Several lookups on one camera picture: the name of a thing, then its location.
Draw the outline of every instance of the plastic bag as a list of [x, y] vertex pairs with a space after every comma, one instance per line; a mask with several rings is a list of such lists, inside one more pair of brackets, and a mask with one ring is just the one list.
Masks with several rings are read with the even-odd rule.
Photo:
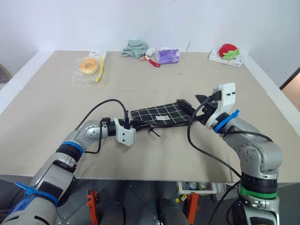
[[102, 55], [76, 59], [74, 80], [76, 83], [98, 82], [101, 78], [102, 71]]

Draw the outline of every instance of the table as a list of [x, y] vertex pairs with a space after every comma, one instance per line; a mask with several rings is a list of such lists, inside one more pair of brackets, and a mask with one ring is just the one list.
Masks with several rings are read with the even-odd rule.
[[[178, 64], [153, 67], [148, 62], [120, 58], [109, 52], [99, 84], [76, 84], [75, 60], [89, 52], [55, 51], [0, 115], [0, 173], [33, 176], [64, 138], [97, 103], [119, 99], [128, 110], [175, 102], [184, 98], [194, 107], [195, 94], [209, 95], [219, 84], [236, 83], [240, 117], [269, 136], [283, 150], [279, 182], [299, 182], [300, 137], [266, 90], [243, 65], [231, 67], [208, 61], [208, 53], [181, 53]], [[98, 108], [89, 119], [123, 117], [116, 103]], [[84, 154], [75, 176], [86, 179], [238, 180], [227, 167], [193, 149], [187, 128], [137, 132], [134, 145], [102, 141], [98, 155]], [[194, 125], [191, 137], [200, 148], [213, 153], [240, 171], [235, 152], [212, 130]], [[96, 150], [97, 143], [90, 147]]]

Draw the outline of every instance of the green cloth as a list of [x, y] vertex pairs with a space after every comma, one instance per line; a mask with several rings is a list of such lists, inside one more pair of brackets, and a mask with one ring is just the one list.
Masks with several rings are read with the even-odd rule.
[[129, 40], [127, 47], [123, 48], [121, 57], [132, 56], [135, 59], [140, 58], [145, 54], [148, 45], [140, 40]]

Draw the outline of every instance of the white wall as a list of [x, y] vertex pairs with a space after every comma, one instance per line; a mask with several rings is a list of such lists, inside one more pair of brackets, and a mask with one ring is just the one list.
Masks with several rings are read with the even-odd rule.
[[300, 65], [299, 0], [0, 0], [0, 63], [38, 50], [120, 51], [131, 39], [209, 52], [237, 45], [281, 85]]

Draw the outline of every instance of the red strawberry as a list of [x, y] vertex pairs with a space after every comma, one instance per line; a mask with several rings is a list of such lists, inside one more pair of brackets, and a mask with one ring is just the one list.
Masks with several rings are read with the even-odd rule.
[[220, 50], [219, 50], [219, 55], [221, 57], [224, 57], [224, 53], [228, 53], [229, 51], [235, 51], [237, 50], [238, 48], [232, 44], [225, 44], [223, 45]]

